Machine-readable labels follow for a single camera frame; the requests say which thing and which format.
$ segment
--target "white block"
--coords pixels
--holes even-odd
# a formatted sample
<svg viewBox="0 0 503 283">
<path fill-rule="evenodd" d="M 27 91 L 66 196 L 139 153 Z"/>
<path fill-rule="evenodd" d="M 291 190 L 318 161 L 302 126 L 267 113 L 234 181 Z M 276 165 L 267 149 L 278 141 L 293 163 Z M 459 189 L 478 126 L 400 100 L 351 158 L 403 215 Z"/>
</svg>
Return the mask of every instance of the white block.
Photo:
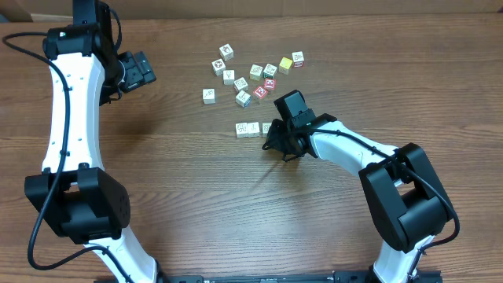
<svg viewBox="0 0 503 283">
<path fill-rule="evenodd" d="M 248 137 L 260 137 L 260 125 L 259 122 L 248 123 Z"/>
<path fill-rule="evenodd" d="M 264 69 L 264 79 L 274 79 L 274 75 L 276 75 L 277 67 L 272 64 L 267 64 Z"/>
<path fill-rule="evenodd" d="M 267 137 L 267 133 L 269 133 L 269 128 L 272 123 L 262 123 L 262 136 L 264 138 Z"/>
<path fill-rule="evenodd" d="M 222 59 L 211 62 L 211 66 L 213 66 L 213 72 L 215 72 L 215 75 L 221 75 L 226 70 L 226 64 Z"/>
<path fill-rule="evenodd" d="M 234 58 L 234 50 L 230 47 L 229 44 L 225 44 L 220 47 L 220 56 L 222 56 L 224 61 L 228 61 Z"/>
<path fill-rule="evenodd" d="M 251 70 L 250 70 L 250 79 L 254 79 L 256 81 L 259 81 L 260 80 L 260 77 L 262 76 L 262 66 L 258 66 L 256 64 L 253 64 L 251 66 Z"/>
<path fill-rule="evenodd" d="M 213 104 L 216 102 L 216 93 L 214 89 L 203 90 L 203 101 L 204 104 Z"/>
<path fill-rule="evenodd" d="M 237 93 L 242 90 L 248 90 L 248 83 L 246 83 L 246 79 L 240 77 L 239 79 L 234 81 L 234 89 Z"/>
<path fill-rule="evenodd" d="M 236 136 L 238 138 L 246 138 L 248 136 L 248 124 L 247 123 L 237 123 L 236 124 Z"/>
<path fill-rule="evenodd" d="M 241 105 L 243 108 L 246 108 L 250 101 L 252 101 L 252 96 L 247 94 L 244 90 L 240 91 L 239 94 L 236 95 L 236 103 Z"/>
<path fill-rule="evenodd" d="M 293 68 L 304 66 L 304 54 L 302 51 L 292 53 Z"/>
<path fill-rule="evenodd" d="M 225 70 L 223 72 L 223 84 L 232 86 L 234 83 L 234 70 Z"/>
</svg>

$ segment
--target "red block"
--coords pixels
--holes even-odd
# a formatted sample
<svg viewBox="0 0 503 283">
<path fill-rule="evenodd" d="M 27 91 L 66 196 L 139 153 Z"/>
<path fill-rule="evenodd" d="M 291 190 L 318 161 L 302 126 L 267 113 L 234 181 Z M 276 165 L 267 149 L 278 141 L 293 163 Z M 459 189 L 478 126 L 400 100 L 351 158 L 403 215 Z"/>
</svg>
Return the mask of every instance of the red block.
<svg viewBox="0 0 503 283">
<path fill-rule="evenodd" d="M 253 91 L 253 94 L 259 99 L 263 99 L 267 95 L 267 90 L 263 86 L 259 86 Z"/>
<path fill-rule="evenodd" d="M 276 79 L 264 79 L 264 88 L 268 91 L 276 89 Z"/>
</svg>

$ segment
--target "yellow block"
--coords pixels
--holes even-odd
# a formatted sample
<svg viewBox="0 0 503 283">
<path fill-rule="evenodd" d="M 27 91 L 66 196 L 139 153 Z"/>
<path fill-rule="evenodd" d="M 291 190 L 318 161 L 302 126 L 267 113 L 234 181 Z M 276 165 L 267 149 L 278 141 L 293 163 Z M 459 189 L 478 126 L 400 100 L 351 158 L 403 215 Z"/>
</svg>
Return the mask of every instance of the yellow block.
<svg viewBox="0 0 503 283">
<path fill-rule="evenodd" d="M 283 57 L 283 59 L 281 59 L 280 67 L 288 70 L 288 69 L 290 69 L 292 64 L 293 64 L 292 60 L 288 59 L 287 57 Z"/>
</svg>

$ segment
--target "black metal base plate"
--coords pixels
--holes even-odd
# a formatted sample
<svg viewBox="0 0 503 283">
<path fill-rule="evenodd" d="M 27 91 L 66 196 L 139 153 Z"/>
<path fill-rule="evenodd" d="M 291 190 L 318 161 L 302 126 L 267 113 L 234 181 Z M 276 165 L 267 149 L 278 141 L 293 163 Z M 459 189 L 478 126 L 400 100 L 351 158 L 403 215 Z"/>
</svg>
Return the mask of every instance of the black metal base plate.
<svg viewBox="0 0 503 283">
<path fill-rule="evenodd" d="M 312 275 L 264 275 L 242 277 L 167 276 L 157 283 L 373 283 L 366 271 L 336 271 L 333 274 Z M 413 283 L 443 283 L 440 271 L 420 272 Z M 95 281 L 94 283 L 117 283 L 117 281 Z"/>
</svg>

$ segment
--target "wooden block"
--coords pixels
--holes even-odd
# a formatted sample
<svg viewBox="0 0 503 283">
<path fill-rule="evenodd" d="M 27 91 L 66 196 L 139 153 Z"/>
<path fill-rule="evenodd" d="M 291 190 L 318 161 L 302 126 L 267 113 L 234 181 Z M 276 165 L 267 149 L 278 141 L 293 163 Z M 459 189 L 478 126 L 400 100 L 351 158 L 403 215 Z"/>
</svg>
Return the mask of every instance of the wooden block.
<svg viewBox="0 0 503 283">
<path fill-rule="evenodd" d="M 241 105 L 243 108 L 246 108 L 250 104 L 251 100 L 252 96 L 247 94 L 244 90 L 240 91 L 240 93 L 236 95 L 236 103 Z"/>
<path fill-rule="evenodd" d="M 226 64 L 222 59 L 211 62 L 211 66 L 213 66 L 213 72 L 215 72 L 215 75 L 221 75 L 226 70 Z"/>
<path fill-rule="evenodd" d="M 248 123 L 247 129 L 248 129 L 248 137 L 249 138 L 260 137 L 259 122 Z"/>
<path fill-rule="evenodd" d="M 203 90 L 204 104 L 214 104 L 216 102 L 216 93 L 214 89 Z"/>
<path fill-rule="evenodd" d="M 270 78 L 274 79 L 274 75 L 276 75 L 277 67 L 272 64 L 267 64 L 264 69 L 264 79 Z"/>
<path fill-rule="evenodd" d="M 229 44 L 225 44 L 220 47 L 220 56 L 222 56 L 224 61 L 229 61 L 234 58 L 234 50 L 230 47 Z"/>
<path fill-rule="evenodd" d="M 264 88 L 273 94 L 276 90 L 276 79 L 264 79 Z"/>
<path fill-rule="evenodd" d="M 237 93 L 242 90 L 248 90 L 248 83 L 246 83 L 246 79 L 240 77 L 239 79 L 234 81 L 234 89 Z"/>
<path fill-rule="evenodd" d="M 250 70 L 250 79 L 260 81 L 260 78 L 262 77 L 262 70 L 263 70 L 262 66 L 253 64 Z"/>
<path fill-rule="evenodd" d="M 225 70 L 223 72 L 223 84 L 226 86 L 234 84 L 234 70 Z"/>
<path fill-rule="evenodd" d="M 267 138 L 267 134 L 269 133 L 269 128 L 272 123 L 262 123 L 262 136 Z"/>
<path fill-rule="evenodd" d="M 300 68 L 304 66 L 304 54 L 302 51 L 292 53 L 293 68 Z"/>
<path fill-rule="evenodd" d="M 288 75 L 290 68 L 292 67 L 293 61 L 288 59 L 287 57 L 283 57 L 280 62 L 280 73 Z"/>
<path fill-rule="evenodd" d="M 254 91 L 253 94 L 259 99 L 263 99 L 267 95 L 267 90 L 263 86 L 258 86 Z"/>
<path fill-rule="evenodd" d="M 246 138 L 248 136 L 248 124 L 247 123 L 237 123 L 236 124 L 236 136 L 238 138 Z"/>
</svg>

